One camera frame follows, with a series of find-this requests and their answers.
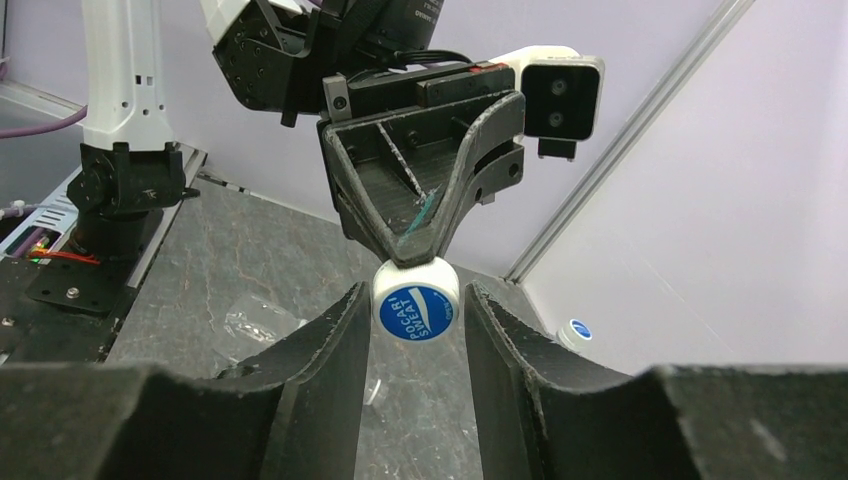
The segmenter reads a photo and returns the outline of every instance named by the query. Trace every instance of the marble table surface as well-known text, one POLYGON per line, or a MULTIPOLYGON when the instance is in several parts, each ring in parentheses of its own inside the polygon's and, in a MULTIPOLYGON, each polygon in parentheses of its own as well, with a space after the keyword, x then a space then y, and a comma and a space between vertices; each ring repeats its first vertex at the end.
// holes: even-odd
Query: marble table surface
MULTIPOLYGON (((205 180, 195 187, 201 197, 182 206, 107 363, 209 377, 229 363, 222 350, 235 346, 220 326, 245 294, 312 319, 379 267, 335 224, 205 180)), ((520 288, 457 271, 542 329, 520 288)), ((443 340, 414 345, 373 329, 368 375, 385 397, 363 408, 357 479, 482 478, 463 333, 460 320, 443 340)))

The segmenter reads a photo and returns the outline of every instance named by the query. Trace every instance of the white bottle cap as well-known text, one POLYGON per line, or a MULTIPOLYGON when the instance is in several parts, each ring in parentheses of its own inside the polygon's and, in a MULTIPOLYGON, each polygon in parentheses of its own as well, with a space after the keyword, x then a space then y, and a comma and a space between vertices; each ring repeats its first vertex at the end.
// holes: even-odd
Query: white bottle cap
POLYGON ((572 318, 568 325, 557 330, 557 340, 573 352, 582 352, 592 341, 592 331, 585 323, 572 318))
POLYGON ((433 340, 456 323, 459 277, 438 257, 413 268, 398 268, 389 260, 374 275, 371 300, 374 318, 392 336, 433 340))

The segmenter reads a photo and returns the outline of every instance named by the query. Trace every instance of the blue label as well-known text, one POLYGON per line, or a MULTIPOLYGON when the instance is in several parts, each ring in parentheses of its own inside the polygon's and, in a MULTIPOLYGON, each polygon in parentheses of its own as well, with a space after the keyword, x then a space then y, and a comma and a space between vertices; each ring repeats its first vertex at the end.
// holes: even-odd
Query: blue label
POLYGON ((592 332, 589 330, 589 327, 576 318, 571 320, 571 329, 586 340, 592 339, 592 332))
POLYGON ((429 340, 448 329, 453 321, 453 306, 438 290, 404 287, 383 300, 380 321, 398 338, 429 340))

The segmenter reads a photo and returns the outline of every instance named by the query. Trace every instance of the clear plastic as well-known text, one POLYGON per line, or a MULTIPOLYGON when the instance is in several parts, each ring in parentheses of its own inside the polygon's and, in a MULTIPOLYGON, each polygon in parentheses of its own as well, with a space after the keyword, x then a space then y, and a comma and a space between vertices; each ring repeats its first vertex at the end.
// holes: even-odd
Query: clear plastic
POLYGON ((362 398, 362 404, 379 409, 386 402, 388 396, 389 390, 386 388, 386 382, 379 377, 372 376, 369 372, 365 378, 365 395, 362 398))
POLYGON ((245 293, 223 320, 212 324, 213 349, 232 363, 256 355, 306 325, 285 308, 245 293))

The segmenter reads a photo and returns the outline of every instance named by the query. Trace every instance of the white wall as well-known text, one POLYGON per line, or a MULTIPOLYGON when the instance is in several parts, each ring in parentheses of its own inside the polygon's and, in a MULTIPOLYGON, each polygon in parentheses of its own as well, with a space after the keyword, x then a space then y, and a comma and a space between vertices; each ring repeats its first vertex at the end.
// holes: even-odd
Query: white wall
MULTIPOLYGON (((11 78, 75 102, 87 96, 81 0, 9 0, 11 78)), ((525 180, 472 210, 449 259, 503 275, 541 230, 720 0, 448 0, 432 47, 491 58, 529 44, 566 44, 603 56, 601 120, 577 163, 527 156, 525 180), (498 242, 490 241, 497 237, 498 242)), ((336 220, 314 121, 295 130, 242 108, 210 54, 197 0, 163 0, 165 72, 172 126, 210 154, 231 181, 336 220)), ((528 144, 535 152, 535 145, 528 144)))
POLYGON ((848 1, 754 4, 530 273, 587 356, 848 362, 848 1))

